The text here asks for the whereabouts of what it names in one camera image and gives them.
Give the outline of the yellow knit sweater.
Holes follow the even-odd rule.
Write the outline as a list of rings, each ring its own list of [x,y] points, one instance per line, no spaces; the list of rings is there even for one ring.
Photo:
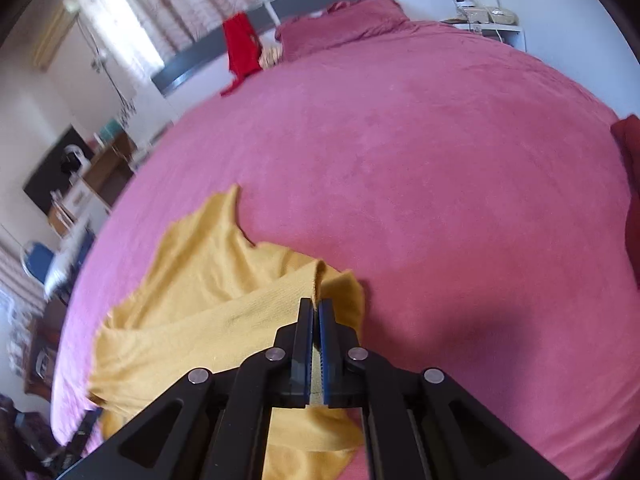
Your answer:
[[[338,322],[359,328],[364,292],[350,272],[267,242],[236,222],[239,191],[210,196],[172,224],[140,286],[94,338],[89,399],[113,437],[190,370],[214,373],[265,350],[295,322],[300,300],[331,301]]]

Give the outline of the pink plush bed blanket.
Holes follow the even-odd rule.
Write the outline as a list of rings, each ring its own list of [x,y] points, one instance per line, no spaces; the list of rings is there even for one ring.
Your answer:
[[[355,275],[361,343],[442,368],[572,479],[639,425],[639,289],[615,113],[552,67],[437,22],[283,60],[163,136],[73,289],[51,427],[93,403],[94,338],[169,227],[239,191],[252,243]]]

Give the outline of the blue chair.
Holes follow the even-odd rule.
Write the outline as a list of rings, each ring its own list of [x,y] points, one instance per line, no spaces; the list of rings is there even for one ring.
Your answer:
[[[40,285],[46,281],[54,252],[40,242],[30,240],[22,247],[21,264],[25,273]]]

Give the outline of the white drawer cabinet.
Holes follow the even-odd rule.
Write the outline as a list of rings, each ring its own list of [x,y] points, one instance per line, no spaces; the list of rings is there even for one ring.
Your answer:
[[[52,192],[51,197],[48,221],[59,237],[64,237],[84,219],[88,221],[89,229],[98,235],[111,212],[110,206],[84,180],[77,180],[65,194]]]

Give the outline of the wooden desk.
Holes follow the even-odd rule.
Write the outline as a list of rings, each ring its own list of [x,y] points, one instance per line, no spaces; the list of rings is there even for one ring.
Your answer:
[[[136,144],[126,132],[120,132],[91,159],[81,180],[108,208],[112,208],[134,176],[130,167]]]

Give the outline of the black monitor screen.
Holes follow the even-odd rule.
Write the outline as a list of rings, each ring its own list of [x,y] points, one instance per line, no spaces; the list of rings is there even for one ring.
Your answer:
[[[86,159],[92,159],[94,151],[73,126],[69,126],[52,148],[43,156],[38,166],[32,170],[23,185],[23,191],[36,207],[45,215],[52,206],[51,193],[64,194],[70,188],[70,177],[61,169],[65,149],[75,145],[81,149]]]

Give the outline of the dark red folded garment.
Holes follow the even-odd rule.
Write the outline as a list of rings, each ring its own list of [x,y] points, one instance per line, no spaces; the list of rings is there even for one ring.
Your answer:
[[[634,271],[636,283],[640,282],[640,119],[630,115],[611,127],[626,170],[630,202],[625,224],[625,245]]]

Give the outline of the red garment at headboard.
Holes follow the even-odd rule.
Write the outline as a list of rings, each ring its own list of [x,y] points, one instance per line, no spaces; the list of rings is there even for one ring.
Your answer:
[[[228,53],[228,70],[233,81],[220,92],[222,96],[232,93],[248,77],[262,70],[259,60],[262,56],[262,43],[248,15],[244,12],[234,14],[222,23],[224,41]]]

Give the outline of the cream stuffed toy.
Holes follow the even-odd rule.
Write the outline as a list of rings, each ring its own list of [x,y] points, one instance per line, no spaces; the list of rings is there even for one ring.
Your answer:
[[[259,58],[259,65],[263,70],[269,70],[280,63],[282,55],[283,51],[280,44],[277,46],[263,47],[262,54]]]

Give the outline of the white bedside table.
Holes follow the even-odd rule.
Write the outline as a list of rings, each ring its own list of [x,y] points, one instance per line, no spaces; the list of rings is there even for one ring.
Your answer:
[[[442,23],[527,51],[525,32],[518,16],[498,6],[459,6],[458,15],[445,18]]]

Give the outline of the pink pillow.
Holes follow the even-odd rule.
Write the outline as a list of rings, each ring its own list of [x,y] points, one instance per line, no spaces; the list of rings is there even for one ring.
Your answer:
[[[319,15],[304,15],[283,22],[276,30],[282,60],[305,56],[392,32],[409,18],[395,0],[342,0]]]

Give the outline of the grey headboard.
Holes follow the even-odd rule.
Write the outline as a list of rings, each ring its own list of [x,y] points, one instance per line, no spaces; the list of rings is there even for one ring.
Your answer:
[[[269,0],[247,10],[246,15],[254,31],[261,34],[288,18],[320,11],[337,1],[341,0]],[[174,56],[152,77],[152,83],[162,96],[168,96],[226,52],[224,31],[217,27]]]

